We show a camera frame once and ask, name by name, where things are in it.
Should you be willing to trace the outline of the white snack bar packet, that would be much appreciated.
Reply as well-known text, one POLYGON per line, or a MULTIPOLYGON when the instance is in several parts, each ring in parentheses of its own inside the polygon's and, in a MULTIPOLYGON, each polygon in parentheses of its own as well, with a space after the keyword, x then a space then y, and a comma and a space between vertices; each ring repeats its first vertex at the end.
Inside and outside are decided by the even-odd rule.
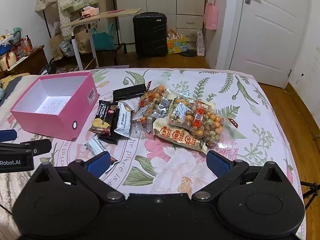
POLYGON ((110 155, 110 165, 109 168, 106 170, 106 172, 112 170, 114 166, 119 163, 119 160, 114 158, 110 152, 106 149, 106 147, 101 143, 100 139, 96 135, 92 139, 89 139, 84 143, 84 146, 94 155, 98 155, 103 152, 107 152, 110 155))
POLYGON ((132 109, 128 106, 127 103, 121 102, 118 106, 119 115, 116 128, 114 132, 123 137, 130 137, 131 129, 131 113, 132 109))

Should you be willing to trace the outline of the black soda cracker packet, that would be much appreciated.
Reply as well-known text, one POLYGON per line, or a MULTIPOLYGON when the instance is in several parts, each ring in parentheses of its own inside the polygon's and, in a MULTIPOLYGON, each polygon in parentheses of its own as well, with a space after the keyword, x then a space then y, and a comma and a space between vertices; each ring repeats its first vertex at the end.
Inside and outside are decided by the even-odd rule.
POLYGON ((117 102, 99 100, 99 107, 89 131, 95 134, 111 135, 117 105, 117 102))

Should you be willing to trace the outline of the clear bag mixed nuts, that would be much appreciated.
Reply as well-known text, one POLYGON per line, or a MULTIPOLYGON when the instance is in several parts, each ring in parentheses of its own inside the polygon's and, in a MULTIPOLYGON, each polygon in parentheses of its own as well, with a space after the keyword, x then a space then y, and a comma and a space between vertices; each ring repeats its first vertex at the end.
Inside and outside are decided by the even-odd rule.
POLYGON ((133 113, 133 116, 131 118, 131 128, 135 132, 151 132, 154 120, 154 117, 152 115, 156 112, 165 93, 165 86, 159 85, 141 96, 138 109, 133 113))
POLYGON ((184 96, 174 98, 169 124, 187 130, 209 147, 220 141, 223 132, 223 118, 214 113, 213 105, 184 96))

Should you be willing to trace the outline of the cream orange biscuit bag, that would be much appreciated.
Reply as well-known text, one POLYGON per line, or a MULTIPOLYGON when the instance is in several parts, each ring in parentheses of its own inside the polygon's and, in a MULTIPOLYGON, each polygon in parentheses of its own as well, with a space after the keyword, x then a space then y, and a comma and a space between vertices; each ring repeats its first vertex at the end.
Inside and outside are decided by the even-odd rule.
POLYGON ((207 146, 202 140, 196 139, 187 130, 172 126, 169 124, 169 110, 172 106, 174 98, 177 96, 184 96, 181 93, 176 93, 171 90, 167 91, 165 99, 169 103, 165 113, 161 113, 159 117, 153 122, 153 134, 160 137, 161 139, 172 142, 173 144, 183 146, 195 151, 207 153, 209 146, 207 146))

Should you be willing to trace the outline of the plain black snack packet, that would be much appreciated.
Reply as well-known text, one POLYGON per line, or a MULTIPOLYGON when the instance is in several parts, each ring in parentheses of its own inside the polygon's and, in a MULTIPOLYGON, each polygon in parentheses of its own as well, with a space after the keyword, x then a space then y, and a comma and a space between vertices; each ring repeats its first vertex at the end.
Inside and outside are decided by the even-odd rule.
POLYGON ((126 88, 116 89, 113 91, 113 100, 122 101, 132 98, 138 98, 146 93, 145 84, 134 85, 126 88))

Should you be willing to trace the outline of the pink cardboard box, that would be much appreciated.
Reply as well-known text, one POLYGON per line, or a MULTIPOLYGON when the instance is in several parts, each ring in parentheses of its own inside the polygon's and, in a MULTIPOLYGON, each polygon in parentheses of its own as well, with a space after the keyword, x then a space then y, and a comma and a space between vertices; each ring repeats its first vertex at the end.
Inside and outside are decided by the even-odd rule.
POLYGON ((91 72, 39 76, 10 112, 27 132, 76 139, 98 100, 91 72))

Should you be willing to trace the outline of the wooden nightstand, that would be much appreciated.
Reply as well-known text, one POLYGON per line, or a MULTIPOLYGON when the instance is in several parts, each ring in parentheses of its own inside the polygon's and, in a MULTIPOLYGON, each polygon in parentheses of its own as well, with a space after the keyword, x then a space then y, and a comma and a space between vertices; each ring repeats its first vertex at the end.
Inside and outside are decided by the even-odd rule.
POLYGON ((29 56, 17 64, 10 71, 1 70, 1 79, 9 75, 18 75, 29 73, 30 75, 39 75, 42 68, 48 65, 46 55, 44 53, 44 45, 34 48, 29 56))

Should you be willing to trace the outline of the black tripod leg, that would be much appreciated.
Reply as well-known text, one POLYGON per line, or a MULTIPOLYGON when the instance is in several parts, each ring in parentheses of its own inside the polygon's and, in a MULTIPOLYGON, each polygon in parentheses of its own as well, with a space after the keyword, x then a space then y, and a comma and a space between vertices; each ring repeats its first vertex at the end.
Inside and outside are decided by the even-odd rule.
POLYGON ((305 204, 305 209, 307 210, 308 207, 311 205, 313 200, 318 196, 319 194, 319 189, 320 189, 320 184, 317 183, 309 183, 306 181, 300 181, 300 184, 302 186, 306 186, 309 188, 308 191, 303 193, 303 199, 308 199, 308 202, 305 204))

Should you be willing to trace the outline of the brown paper bag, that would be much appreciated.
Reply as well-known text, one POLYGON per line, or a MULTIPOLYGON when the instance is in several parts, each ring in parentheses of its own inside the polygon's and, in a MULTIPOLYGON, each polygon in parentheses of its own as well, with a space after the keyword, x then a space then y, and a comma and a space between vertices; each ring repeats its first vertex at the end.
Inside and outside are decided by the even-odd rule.
POLYGON ((59 34, 49 39, 50 49, 54 60, 60 60, 63 58, 63 52, 60 49, 60 43, 64 41, 63 35, 59 34))

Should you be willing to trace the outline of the white plastic package on floor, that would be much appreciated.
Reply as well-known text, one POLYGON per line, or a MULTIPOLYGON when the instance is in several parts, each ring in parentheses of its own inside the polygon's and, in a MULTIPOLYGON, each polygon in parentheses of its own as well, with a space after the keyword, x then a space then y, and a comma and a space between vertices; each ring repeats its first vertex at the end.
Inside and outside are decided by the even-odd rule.
POLYGON ((205 56, 204 39, 201 30, 197 31, 196 50, 197 56, 205 56))

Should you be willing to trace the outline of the rolling laptop table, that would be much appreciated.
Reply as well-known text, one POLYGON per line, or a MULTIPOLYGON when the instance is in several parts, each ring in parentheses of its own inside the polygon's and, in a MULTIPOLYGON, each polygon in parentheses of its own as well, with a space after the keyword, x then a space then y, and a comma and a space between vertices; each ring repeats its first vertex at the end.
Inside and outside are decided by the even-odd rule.
POLYGON ((98 63, 98 59, 97 59, 97 55, 96 55, 96 51, 95 51, 95 46, 94 46, 94 42, 93 42, 93 38, 92 38, 92 26, 93 25, 96 25, 98 27, 98 30, 106 30, 109 18, 132 16, 132 15, 138 14, 140 11, 141 11, 141 8, 119 9, 119 10, 113 10, 113 11, 100 12, 99 14, 97 14, 95 16, 90 16, 90 17, 87 17, 84 19, 76 19, 66 25, 63 25, 61 28, 70 28, 71 42, 72 42, 72 46, 74 49, 76 62, 77 62, 79 70, 83 71, 84 69, 89 67, 89 65, 93 61, 96 62, 96 67, 99 67, 99 63, 98 63), (82 25, 86 26, 86 31, 89 35, 89 41, 90 41, 92 55, 93 55, 93 60, 85 68, 82 65, 80 52, 78 50, 78 45, 76 43, 75 33, 74 33, 75 27, 82 26, 82 25))

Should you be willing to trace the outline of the pink tissue box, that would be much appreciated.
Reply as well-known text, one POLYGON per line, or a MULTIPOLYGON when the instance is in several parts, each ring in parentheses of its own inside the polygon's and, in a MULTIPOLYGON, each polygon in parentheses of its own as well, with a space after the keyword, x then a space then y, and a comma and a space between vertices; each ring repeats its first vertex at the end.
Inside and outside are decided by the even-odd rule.
POLYGON ((100 12, 99 8, 96 7, 84 7, 81 12, 81 17, 87 18, 98 15, 100 12))

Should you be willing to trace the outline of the black suitcase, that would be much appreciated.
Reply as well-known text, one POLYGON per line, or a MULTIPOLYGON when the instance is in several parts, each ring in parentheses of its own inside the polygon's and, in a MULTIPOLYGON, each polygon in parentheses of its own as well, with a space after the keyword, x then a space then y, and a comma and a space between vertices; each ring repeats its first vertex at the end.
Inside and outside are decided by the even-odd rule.
POLYGON ((164 57, 167 52, 167 17, 144 12, 133 17, 135 49, 139 58, 164 57))

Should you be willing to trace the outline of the pink paper bag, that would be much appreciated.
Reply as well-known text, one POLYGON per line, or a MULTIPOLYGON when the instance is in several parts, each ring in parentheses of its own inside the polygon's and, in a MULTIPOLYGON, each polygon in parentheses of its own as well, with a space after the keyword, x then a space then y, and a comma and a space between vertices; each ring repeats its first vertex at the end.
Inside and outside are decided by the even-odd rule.
POLYGON ((208 30, 217 30, 219 19, 219 9, 215 5, 215 0, 208 0, 204 10, 203 22, 208 30))

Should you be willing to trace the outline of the white door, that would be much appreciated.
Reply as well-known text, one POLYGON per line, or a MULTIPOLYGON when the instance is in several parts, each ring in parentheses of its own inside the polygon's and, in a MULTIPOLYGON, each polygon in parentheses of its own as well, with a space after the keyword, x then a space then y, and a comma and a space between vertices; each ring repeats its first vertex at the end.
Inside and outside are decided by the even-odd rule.
POLYGON ((304 30, 309 0, 244 0, 230 69, 285 87, 304 30))

